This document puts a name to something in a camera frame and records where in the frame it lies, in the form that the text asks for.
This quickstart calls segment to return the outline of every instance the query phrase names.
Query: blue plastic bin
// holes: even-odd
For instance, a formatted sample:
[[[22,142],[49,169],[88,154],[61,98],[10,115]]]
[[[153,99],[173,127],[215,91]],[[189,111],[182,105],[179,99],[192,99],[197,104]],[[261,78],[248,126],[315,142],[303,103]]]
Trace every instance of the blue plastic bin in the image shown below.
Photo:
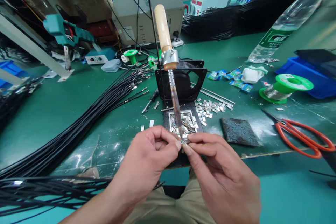
[[[17,76],[19,73],[22,72],[22,69],[14,65],[13,61],[0,62],[0,68],[15,76]],[[6,81],[0,79],[0,87],[5,85],[6,83],[7,83]]]
[[[317,99],[336,96],[336,80],[311,69],[309,66],[309,62],[299,57],[293,57],[289,58],[288,61],[275,72],[277,74],[290,73],[310,80],[314,84],[314,88],[307,91],[307,93]]]

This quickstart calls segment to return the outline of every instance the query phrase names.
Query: red scissors handle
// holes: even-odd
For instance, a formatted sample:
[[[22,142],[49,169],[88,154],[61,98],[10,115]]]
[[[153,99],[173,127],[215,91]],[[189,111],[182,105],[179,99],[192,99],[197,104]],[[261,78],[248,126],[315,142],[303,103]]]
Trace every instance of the red scissors handle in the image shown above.
[[[321,132],[317,131],[316,129],[309,127],[305,124],[301,124],[299,122],[295,122],[295,121],[291,121],[291,120],[286,120],[284,119],[287,123],[287,126],[290,127],[292,130],[294,130],[296,133],[298,133],[299,135],[301,135],[302,137],[304,137],[307,141],[309,141],[312,145],[314,145],[316,148],[324,150],[324,151],[328,151],[328,152],[334,152],[336,151],[336,147],[333,144],[332,141],[330,141],[329,138],[327,138],[324,134],[322,134]],[[310,137],[308,137],[307,135],[303,134],[301,131],[299,131],[297,128],[295,128],[293,125],[305,128],[311,132],[313,132],[315,135],[317,135],[318,137],[320,137],[326,144],[327,144],[327,148],[320,145],[319,143],[315,142],[313,139],[311,139]]]
[[[299,152],[300,154],[307,156],[307,157],[311,157],[314,159],[319,159],[322,157],[322,153],[318,150],[318,148],[316,148],[314,145],[312,145],[309,141],[307,141],[304,137],[302,137],[300,134],[296,133],[296,131],[292,130],[290,127],[288,127],[288,124],[283,124],[281,122],[278,122],[275,124],[281,138],[284,140],[284,142],[286,144],[288,144],[293,150]],[[292,134],[294,137],[300,139],[302,142],[304,142],[305,144],[307,144],[313,151],[314,151],[314,155],[308,154],[302,150],[300,150],[299,148],[297,148],[294,144],[292,144],[288,138],[286,137],[284,131],[282,129],[285,129],[286,131],[288,131],[288,133]]]

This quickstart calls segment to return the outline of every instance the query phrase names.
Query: screwdriver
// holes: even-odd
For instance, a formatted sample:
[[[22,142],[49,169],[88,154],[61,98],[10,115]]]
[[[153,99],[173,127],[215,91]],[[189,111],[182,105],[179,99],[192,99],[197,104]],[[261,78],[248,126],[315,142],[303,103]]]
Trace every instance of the screwdriver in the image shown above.
[[[149,102],[147,103],[146,107],[143,109],[143,111],[141,112],[141,114],[147,112],[148,106],[150,105],[151,102],[153,102],[156,99],[156,97],[158,96],[158,94],[159,94],[159,89],[157,88],[154,91],[154,93],[152,94],[152,97],[150,97]]]

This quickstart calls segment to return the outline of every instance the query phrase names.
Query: wooden handle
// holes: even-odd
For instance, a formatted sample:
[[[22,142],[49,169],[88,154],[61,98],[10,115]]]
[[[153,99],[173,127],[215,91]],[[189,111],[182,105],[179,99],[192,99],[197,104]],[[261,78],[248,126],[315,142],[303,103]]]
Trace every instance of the wooden handle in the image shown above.
[[[159,34],[161,51],[165,52],[173,49],[170,41],[167,17],[163,5],[157,5],[154,9],[157,33]]]

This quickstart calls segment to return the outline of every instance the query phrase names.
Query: metal clamp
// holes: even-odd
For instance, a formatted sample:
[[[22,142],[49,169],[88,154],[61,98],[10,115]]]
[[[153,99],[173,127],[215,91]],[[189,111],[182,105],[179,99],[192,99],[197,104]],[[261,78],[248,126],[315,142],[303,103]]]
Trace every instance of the metal clamp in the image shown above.
[[[179,62],[179,55],[176,50],[171,49],[161,54],[161,64],[166,65],[172,62]]]

